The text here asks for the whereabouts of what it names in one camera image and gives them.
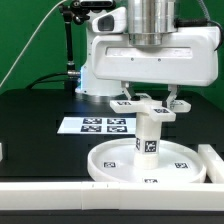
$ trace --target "cable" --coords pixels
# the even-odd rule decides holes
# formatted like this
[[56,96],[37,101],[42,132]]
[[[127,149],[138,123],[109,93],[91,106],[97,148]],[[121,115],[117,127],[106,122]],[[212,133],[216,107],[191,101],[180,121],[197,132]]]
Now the cable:
[[34,31],[34,33],[32,34],[32,36],[30,37],[29,41],[27,42],[27,44],[25,45],[25,47],[23,48],[23,50],[21,51],[21,53],[19,54],[19,56],[17,57],[17,59],[15,60],[15,62],[13,63],[12,67],[9,69],[8,73],[6,74],[6,76],[4,77],[4,79],[2,80],[2,82],[0,83],[0,88],[2,88],[2,86],[4,85],[4,83],[6,82],[6,80],[8,79],[8,77],[10,76],[10,74],[12,73],[13,69],[15,68],[15,66],[17,65],[17,63],[19,62],[19,60],[21,59],[21,57],[23,56],[23,54],[25,53],[25,51],[27,50],[27,48],[29,47],[30,43],[32,42],[33,38],[36,36],[37,32],[39,31],[39,29],[42,27],[42,25],[44,24],[44,22],[48,19],[48,17],[51,15],[51,13],[63,2],[66,2],[67,0],[63,0],[60,1],[59,3],[57,3],[49,12],[48,14],[44,17],[44,19],[40,22],[39,26],[37,27],[37,29]]
[[42,76],[40,78],[38,78],[37,80],[35,80],[34,82],[32,82],[31,84],[29,84],[26,89],[32,89],[33,86],[35,86],[37,83],[45,80],[45,79],[49,79],[49,78],[53,78],[53,77],[57,77],[57,76],[68,76],[67,72],[61,72],[61,73],[53,73],[53,74],[50,74],[50,75],[45,75],[45,76]]
[[32,83],[32,86],[31,85],[27,86],[26,89],[32,89],[35,85],[41,84],[41,83],[65,82],[65,81],[66,81],[66,79],[37,81],[37,82]]
[[198,4],[201,6],[201,9],[202,9],[202,11],[204,13],[205,18],[210,20],[211,17],[209,15],[208,9],[207,9],[207,7],[206,7],[206,5],[204,3],[204,0],[197,0],[197,1],[198,1]]

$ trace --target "white robot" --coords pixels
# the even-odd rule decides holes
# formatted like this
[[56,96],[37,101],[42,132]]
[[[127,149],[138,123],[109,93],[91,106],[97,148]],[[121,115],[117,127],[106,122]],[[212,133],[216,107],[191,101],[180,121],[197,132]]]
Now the white robot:
[[[179,85],[208,86],[216,80],[220,31],[217,27],[185,27],[189,21],[176,19],[176,0],[128,0],[122,5],[89,22],[95,36],[84,77],[94,75],[96,86],[87,79],[83,86],[91,85],[103,95],[106,86],[97,82],[108,80],[103,82],[111,83],[116,93],[110,95],[114,96],[121,93],[121,85],[128,100],[112,100],[110,106],[117,113],[137,113],[136,138],[95,147],[88,156],[90,176],[96,181],[204,182],[206,168],[201,157],[189,148],[161,141],[161,126],[175,121],[175,113],[190,111],[187,102],[175,100]],[[191,21],[191,26],[203,22]],[[171,93],[166,102],[155,101],[136,95],[129,82],[168,84]]]

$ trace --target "green background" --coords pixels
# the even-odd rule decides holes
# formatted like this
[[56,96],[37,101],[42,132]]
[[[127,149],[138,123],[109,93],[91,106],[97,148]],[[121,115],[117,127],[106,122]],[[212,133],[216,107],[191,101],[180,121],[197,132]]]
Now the green background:
[[[180,0],[182,18],[201,18],[197,0]],[[32,33],[58,0],[0,1],[0,81],[7,74]],[[224,1],[205,0],[212,20],[224,25]],[[77,68],[85,62],[85,27],[73,26],[74,57]],[[219,78],[209,87],[185,89],[197,91],[224,110],[224,47],[219,50]],[[45,22],[13,72],[1,88],[24,88],[35,79],[66,70],[64,22],[55,10]],[[137,85],[138,88],[161,88],[160,85]],[[38,88],[63,88],[62,83],[42,84]]]

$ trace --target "black table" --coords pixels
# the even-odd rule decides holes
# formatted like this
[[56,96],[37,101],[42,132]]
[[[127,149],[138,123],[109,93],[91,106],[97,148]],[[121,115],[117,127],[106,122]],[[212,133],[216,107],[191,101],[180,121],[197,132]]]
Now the black table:
[[[158,100],[166,91],[151,91]],[[164,123],[162,139],[197,150],[211,144],[224,156],[224,112],[194,92],[180,99],[192,105]],[[133,135],[58,135],[64,116],[134,117],[115,114],[108,104],[77,100],[63,90],[10,90],[0,96],[0,182],[85,181],[88,152],[96,145]],[[0,223],[223,223],[222,212],[180,211],[1,211]]]

